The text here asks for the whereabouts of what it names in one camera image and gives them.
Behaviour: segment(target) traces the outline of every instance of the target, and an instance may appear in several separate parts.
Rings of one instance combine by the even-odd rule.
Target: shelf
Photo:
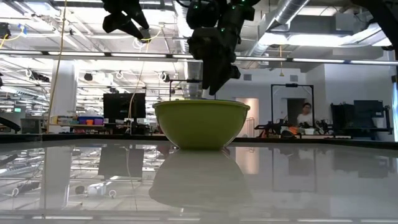
[[[87,125],[87,124],[50,124],[50,126],[61,126],[71,128],[103,128],[103,125]]]

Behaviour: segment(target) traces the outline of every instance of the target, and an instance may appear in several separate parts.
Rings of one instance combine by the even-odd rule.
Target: cable
[[[2,39],[2,41],[1,41],[1,44],[0,44],[0,49],[2,48],[2,45],[4,44],[4,42],[6,41],[6,38],[8,37],[8,34],[6,34],[5,36],[4,36],[4,38]]]
[[[156,37],[158,37],[159,36],[159,34],[160,34],[160,32],[162,32],[162,29],[160,29],[159,30],[159,32],[154,36],[154,37],[151,37],[151,38],[148,38],[148,39],[141,39],[141,40],[144,40],[144,41],[150,41],[150,40],[153,40],[153,39],[155,39]]]
[[[148,41],[146,53],[148,53],[149,44],[150,44],[150,42]],[[129,119],[131,119],[131,105],[132,105],[132,102],[134,101],[134,96],[136,95],[136,91],[138,89],[139,82],[141,81],[142,72],[144,71],[144,65],[145,65],[145,62],[142,62],[141,72],[140,72],[139,77],[138,77],[137,85],[136,85],[136,88],[134,89],[134,93],[132,94],[132,97],[131,97],[131,100],[130,100],[129,115],[128,115]]]
[[[11,39],[4,40],[4,41],[16,40],[16,39],[18,39],[23,33],[24,33],[24,28],[21,27],[21,32],[18,34],[18,36],[14,37],[14,38],[11,38]]]
[[[126,149],[126,165],[127,165],[127,173],[129,174],[130,177],[130,184],[131,184],[131,188],[132,188],[132,195],[134,197],[134,203],[136,204],[136,211],[138,211],[138,206],[137,206],[137,198],[136,198],[136,193],[134,191],[134,184],[132,183],[132,179],[131,179],[131,174],[130,174],[130,167],[129,167],[129,158],[130,158],[130,149]]]
[[[180,0],[175,0],[175,1],[182,7],[189,7],[187,5],[184,5]]]
[[[58,73],[60,71],[60,63],[61,63],[61,57],[62,57],[62,51],[63,51],[63,35],[64,35],[64,30],[65,30],[66,16],[67,16],[67,1],[68,0],[65,0],[65,3],[64,3],[64,6],[63,6],[63,19],[62,19],[60,55],[58,57],[57,71],[55,72],[55,77],[54,77],[54,79],[55,79],[54,80],[54,86],[51,88],[50,104],[49,104],[49,116],[47,118],[47,130],[46,130],[47,134],[49,133],[49,130],[50,130],[52,103],[54,101],[54,93],[55,93],[55,88],[57,87]]]
[[[359,16],[357,15],[357,14],[354,14],[354,16],[357,18],[357,20],[359,21],[359,22],[363,22],[363,23],[368,23],[367,21],[363,21],[363,20],[361,20],[361,18],[359,18]]]

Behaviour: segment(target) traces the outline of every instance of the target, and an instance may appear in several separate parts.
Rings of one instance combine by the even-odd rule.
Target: pillar
[[[54,60],[51,88],[54,88],[57,64],[58,61]],[[62,60],[51,106],[51,116],[71,116],[75,114],[78,79],[79,69],[76,68],[75,62]],[[62,129],[60,126],[50,126],[49,131],[51,133],[59,133],[62,132]]]

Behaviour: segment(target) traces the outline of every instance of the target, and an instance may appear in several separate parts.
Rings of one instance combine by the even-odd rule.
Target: doorway
[[[298,126],[297,117],[301,114],[305,99],[287,99],[287,121]]]
[[[258,132],[254,128],[259,124],[259,99],[257,98],[236,98],[238,102],[250,106],[246,121],[238,137],[254,138]]]

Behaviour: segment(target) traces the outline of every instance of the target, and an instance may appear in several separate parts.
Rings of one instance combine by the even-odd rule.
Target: yellow cable
[[[150,42],[148,41],[146,53],[148,53],[149,43]],[[144,65],[145,65],[145,62],[142,62],[141,73],[139,74],[136,88],[134,89],[134,93],[132,94],[132,97],[130,99],[129,114],[128,114],[128,118],[129,119],[131,119],[131,115],[132,115],[131,114],[131,105],[132,105],[132,102],[134,101],[134,96],[136,95],[136,91],[138,89],[139,82],[141,81],[141,76],[142,76],[142,71],[144,70]],[[134,191],[134,184],[132,183],[131,174],[130,174],[130,166],[129,166],[130,149],[126,149],[126,150],[127,150],[127,155],[126,155],[127,173],[129,174],[129,178],[130,178],[130,184],[131,184],[131,188],[132,188],[132,195],[134,197],[134,203],[136,204],[136,211],[138,211],[136,193]]]
[[[144,41],[153,40],[153,39],[155,39],[156,37],[159,36],[160,32],[162,32],[162,28],[160,28],[160,31],[159,31],[154,37],[151,37],[151,38],[148,38],[148,39],[141,39],[141,40],[144,40]]]
[[[7,39],[7,40],[5,40],[5,41],[16,40],[16,39],[18,39],[23,33],[24,33],[24,28],[21,27],[21,32],[18,34],[18,36],[14,37],[14,38],[11,38],[11,39]]]
[[[148,41],[146,53],[148,53],[149,44],[150,44],[150,42]],[[141,72],[138,77],[137,85],[136,85],[136,88],[134,89],[134,93],[132,94],[132,97],[130,99],[129,114],[127,116],[127,118],[129,118],[129,119],[131,119],[131,115],[132,115],[131,114],[131,105],[132,105],[132,102],[134,101],[134,96],[136,95],[136,91],[138,89],[139,82],[141,81],[142,72],[144,71],[144,65],[145,65],[145,62],[142,63],[142,68],[141,68]]]
[[[5,36],[4,36],[4,38],[3,38],[3,40],[1,41],[1,44],[0,44],[0,49],[2,48],[2,45],[4,44],[4,42],[6,41],[6,38],[8,37],[8,34],[6,34]]]
[[[60,55],[58,57],[57,71],[55,72],[55,77],[54,77],[54,85],[51,88],[49,116],[48,116],[48,120],[47,120],[47,131],[46,131],[47,134],[49,133],[49,129],[50,129],[51,107],[52,107],[52,103],[54,101],[55,88],[57,87],[58,72],[60,71],[60,63],[61,63],[62,50],[63,50],[63,33],[65,30],[65,21],[66,21],[66,17],[67,17],[66,12],[67,12],[67,0],[65,0],[64,7],[63,7]]]

